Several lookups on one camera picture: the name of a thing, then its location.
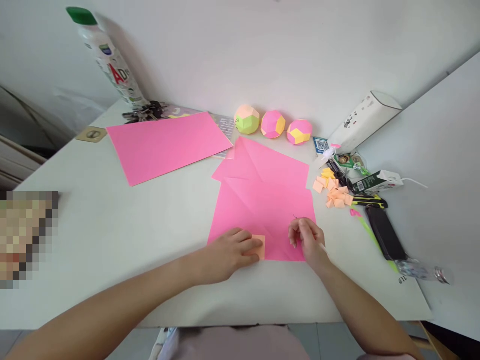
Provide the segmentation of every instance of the bottle label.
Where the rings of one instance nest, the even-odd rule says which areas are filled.
[[[112,43],[105,42],[105,39],[93,39],[84,43],[94,54],[100,69],[129,105],[139,109],[148,104],[120,51]]]
[[[101,45],[99,48],[104,54],[111,52],[108,45]],[[108,58],[99,57],[96,62],[127,103],[134,108],[141,108],[147,103],[127,63],[116,48],[114,48],[111,56]]]

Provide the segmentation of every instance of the white table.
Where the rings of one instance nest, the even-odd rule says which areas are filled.
[[[92,125],[122,124],[119,101]],[[312,142],[293,146],[284,133],[251,139],[311,163]],[[110,137],[72,140],[19,191],[60,191],[58,236],[50,253],[20,281],[0,290],[0,329],[37,329],[88,297],[207,244],[220,183],[220,159],[208,158],[130,187]],[[310,171],[311,188],[315,171]],[[432,313],[416,280],[399,283],[380,250],[348,209],[328,209],[326,192],[313,192],[317,223],[332,260],[399,321]],[[144,327],[331,323],[342,319],[306,263],[264,261],[227,282],[192,288],[167,301]]]

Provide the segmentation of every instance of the origami ball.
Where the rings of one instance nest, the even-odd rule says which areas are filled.
[[[307,120],[295,120],[288,127],[286,137],[292,144],[300,145],[310,140],[312,130],[312,124]]]
[[[261,120],[260,129],[267,138],[278,138],[285,130],[285,119],[277,110],[267,111]]]
[[[235,113],[235,126],[245,135],[253,134],[260,125],[260,114],[250,105],[242,105]]]

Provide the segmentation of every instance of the pink paper sheet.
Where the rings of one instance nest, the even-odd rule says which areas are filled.
[[[130,186],[196,163],[233,146],[208,112],[106,129]]]
[[[234,159],[221,162],[212,178],[255,180],[305,189],[309,165],[283,155],[253,140],[239,137],[234,147]]]
[[[242,228],[252,234],[265,235],[265,260],[305,261],[301,246],[290,245],[288,230],[295,217],[315,219],[310,190],[224,178],[208,243],[232,228]]]

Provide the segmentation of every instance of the person's right hand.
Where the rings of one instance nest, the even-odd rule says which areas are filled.
[[[249,251],[260,248],[263,242],[252,238],[252,234],[241,228],[234,228],[206,247],[187,255],[195,269],[195,285],[208,285],[224,282],[238,269],[258,263],[257,254]]]
[[[314,271],[330,263],[329,256],[321,247],[321,244],[325,246],[324,232],[309,218],[302,217],[293,220],[288,227],[288,237],[295,248],[299,241],[301,242],[306,263]]]

